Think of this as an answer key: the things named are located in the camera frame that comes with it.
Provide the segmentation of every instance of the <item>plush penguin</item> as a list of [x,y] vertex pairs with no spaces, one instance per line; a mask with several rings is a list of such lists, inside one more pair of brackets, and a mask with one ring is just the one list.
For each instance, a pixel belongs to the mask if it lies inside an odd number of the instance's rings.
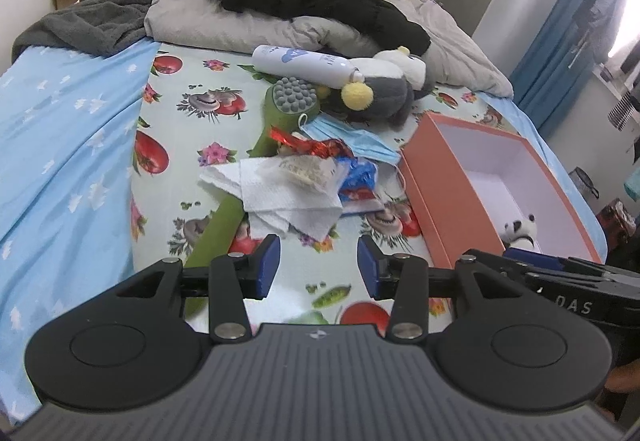
[[419,56],[409,54],[406,47],[349,61],[364,75],[364,82],[345,85],[335,109],[357,119],[383,119],[394,126],[402,125],[414,100],[433,89],[426,64]]
[[535,251],[535,241],[538,235],[538,225],[536,218],[529,214],[524,220],[514,220],[512,223],[504,225],[504,232],[500,234],[500,239],[504,247],[517,247],[527,251]]

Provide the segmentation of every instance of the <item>blue heart logo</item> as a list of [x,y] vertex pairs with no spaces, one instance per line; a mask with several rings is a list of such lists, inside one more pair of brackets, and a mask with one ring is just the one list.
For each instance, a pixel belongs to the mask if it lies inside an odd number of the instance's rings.
[[282,62],[286,64],[287,62],[292,61],[297,56],[308,55],[308,51],[303,51],[301,49],[289,49],[284,55],[282,55]]

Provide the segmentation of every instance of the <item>open box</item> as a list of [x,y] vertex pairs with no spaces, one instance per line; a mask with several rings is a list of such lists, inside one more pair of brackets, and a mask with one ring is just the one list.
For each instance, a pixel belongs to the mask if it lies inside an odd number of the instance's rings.
[[529,142],[427,112],[402,149],[406,193],[437,267],[469,248],[501,255],[498,229],[534,214],[536,249],[599,262],[569,199]]

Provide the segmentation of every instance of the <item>floral tablecloth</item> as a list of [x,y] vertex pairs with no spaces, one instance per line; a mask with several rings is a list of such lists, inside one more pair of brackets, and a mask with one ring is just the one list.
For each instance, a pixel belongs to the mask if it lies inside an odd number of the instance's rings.
[[[200,181],[200,170],[247,157],[258,139],[270,84],[250,64],[250,56],[236,53],[168,44],[158,51],[143,95],[130,168],[136,270],[162,257],[187,258],[222,195]],[[401,148],[427,111],[515,132],[468,89],[444,86],[414,104],[400,131],[384,124],[358,126]],[[252,325],[373,322],[384,331],[392,302],[369,299],[356,265],[358,237],[371,234],[385,253],[408,252],[431,260],[392,167],[381,167],[378,192],[385,202],[383,211],[341,218],[324,241],[295,230],[287,234],[269,296],[246,301]],[[258,243],[244,222],[230,251],[250,253]],[[430,331],[444,329],[452,319],[449,303],[430,299],[430,315]],[[200,312],[190,323],[206,331],[207,313]]]

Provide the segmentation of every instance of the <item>blue face mask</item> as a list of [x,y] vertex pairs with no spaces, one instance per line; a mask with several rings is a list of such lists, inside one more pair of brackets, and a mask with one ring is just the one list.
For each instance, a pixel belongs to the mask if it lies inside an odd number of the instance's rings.
[[324,141],[325,139],[338,138],[343,140],[356,157],[364,157],[373,161],[397,165],[400,162],[400,154],[389,148],[377,135],[368,130],[355,130],[349,125],[327,116],[322,112],[313,121],[300,127],[311,139]]

